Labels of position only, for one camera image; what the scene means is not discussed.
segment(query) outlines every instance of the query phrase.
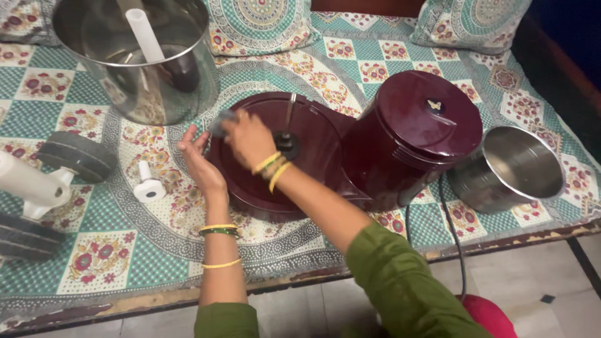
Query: gold bangle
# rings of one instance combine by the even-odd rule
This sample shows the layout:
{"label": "gold bangle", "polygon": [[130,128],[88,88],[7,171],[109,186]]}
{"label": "gold bangle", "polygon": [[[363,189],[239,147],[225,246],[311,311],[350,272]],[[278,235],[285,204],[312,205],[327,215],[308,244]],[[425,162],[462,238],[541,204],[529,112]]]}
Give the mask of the gold bangle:
{"label": "gold bangle", "polygon": [[259,171],[263,170],[263,168],[265,166],[267,166],[267,164],[270,164],[271,162],[275,161],[275,159],[277,159],[278,157],[280,157],[282,155],[281,152],[276,152],[275,154],[271,155],[270,157],[266,158],[265,160],[263,160],[263,162],[259,163],[254,170],[252,171],[253,175],[256,175]]}
{"label": "gold bangle", "polygon": [[238,226],[235,224],[215,224],[214,226],[205,226],[200,228],[199,231],[215,229],[215,228],[227,228],[227,229],[238,229]]}
{"label": "gold bangle", "polygon": [[232,265],[234,265],[234,264],[236,264],[238,262],[241,262],[241,261],[242,261],[242,258],[238,258],[235,261],[230,262],[230,263],[226,263],[226,264],[217,264],[217,265],[206,265],[206,264],[203,264],[203,268],[205,268],[205,269],[225,268],[225,267],[228,267],[228,266],[232,266]]}
{"label": "gold bangle", "polygon": [[288,169],[288,167],[291,165],[292,162],[286,162],[276,170],[275,174],[273,174],[273,176],[271,177],[271,181],[269,181],[269,192],[273,194],[273,188],[275,187],[275,183],[278,181],[282,173],[284,173],[284,171]]}

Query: bangle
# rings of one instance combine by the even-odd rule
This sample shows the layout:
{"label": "bangle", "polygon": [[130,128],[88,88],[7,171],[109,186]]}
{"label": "bangle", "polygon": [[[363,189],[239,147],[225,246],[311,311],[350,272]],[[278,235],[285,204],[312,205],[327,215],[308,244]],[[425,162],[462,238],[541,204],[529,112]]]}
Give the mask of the bangle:
{"label": "bangle", "polygon": [[215,224],[214,226],[205,226],[200,228],[199,231],[204,231],[204,230],[208,230],[208,229],[215,229],[215,228],[225,228],[225,229],[238,229],[238,226],[235,224]]}
{"label": "bangle", "polygon": [[208,233],[223,233],[225,235],[234,235],[236,239],[240,238],[240,235],[238,235],[238,231],[236,231],[236,229],[214,228],[200,231],[200,234],[203,236]]}
{"label": "bangle", "polygon": [[271,177],[271,181],[269,181],[269,192],[273,194],[273,188],[275,187],[275,183],[278,181],[280,175],[282,175],[282,173],[284,173],[284,171],[288,169],[288,167],[291,165],[292,162],[286,162],[276,170],[275,174],[273,174],[273,177]]}
{"label": "bangle", "polygon": [[270,157],[266,158],[265,160],[263,160],[263,162],[259,163],[254,170],[252,171],[253,175],[256,175],[259,171],[263,170],[265,167],[268,167],[269,165],[271,165],[272,163],[275,162],[275,160],[278,159],[278,157],[282,156],[281,152],[276,152],[275,154],[271,155]]}
{"label": "bangle", "polygon": [[203,264],[203,268],[205,268],[205,269],[225,268],[227,266],[232,266],[232,265],[234,265],[234,264],[236,264],[238,262],[241,262],[241,261],[242,261],[242,258],[238,258],[235,261],[230,262],[230,263],[226,263],[226,264],[217,264],[217,265],[206,265],[206,264]]}

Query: green kurta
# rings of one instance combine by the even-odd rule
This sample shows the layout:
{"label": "green kurta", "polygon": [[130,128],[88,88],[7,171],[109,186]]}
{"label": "green kurta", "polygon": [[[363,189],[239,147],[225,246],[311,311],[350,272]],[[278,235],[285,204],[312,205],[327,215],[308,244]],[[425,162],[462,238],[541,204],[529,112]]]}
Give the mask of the green kurta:
{"label": "green kurta", "polygon": [[[350,244],[346,263],[393,337],[491,337],[434,279],[408,241],[374,222]],[[258,337],[257,312],[247,304],[199,307],[199,337]]]}

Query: woman's right hand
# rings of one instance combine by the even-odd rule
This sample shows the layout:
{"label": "woman's right hand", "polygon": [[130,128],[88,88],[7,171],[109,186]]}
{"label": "woman's right hand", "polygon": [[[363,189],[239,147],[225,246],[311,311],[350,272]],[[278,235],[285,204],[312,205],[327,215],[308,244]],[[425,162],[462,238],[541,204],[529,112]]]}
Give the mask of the woman's right hand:
{"label": "woman's right hand", "polygon": [[229,118],[221,123],[227,132],[225,143],[229,144],[234,156],[246,169],[253,170],[277,150],[269,128],[257,115],[238,109],[237,120]]}

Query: white roller holder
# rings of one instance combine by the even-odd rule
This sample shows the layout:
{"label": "white roller holder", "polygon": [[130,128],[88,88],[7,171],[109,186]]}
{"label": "white roller holder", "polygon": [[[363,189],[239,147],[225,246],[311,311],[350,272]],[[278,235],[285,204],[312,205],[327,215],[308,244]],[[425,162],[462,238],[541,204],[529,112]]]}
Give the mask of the white roller holder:
{"label": "white roller holder", "polygon": [[52,208],[65,205],[71,198],[69,185],[75,173],[61,167],[50,174],[0,151],[0,190],[21,197],[23,217],[39,220]]}
{"label": "white roller holder", "polygon": [[167,190],[165,190],[161,181],[152,177],[148,162],[138,162],[138,168],[140,169],[140,180],[142,183],[136,185],[133,189],[133,195],[142,203],[152,203],[162,199]]}
{"label": "white roller holder", "polygon": [[150,26],[146,12],[140,8],[132,8],[125,12],[125,17],[132,27],[133,35],[142,49],[146,62],[152,63],[165,59],[154,31]]}

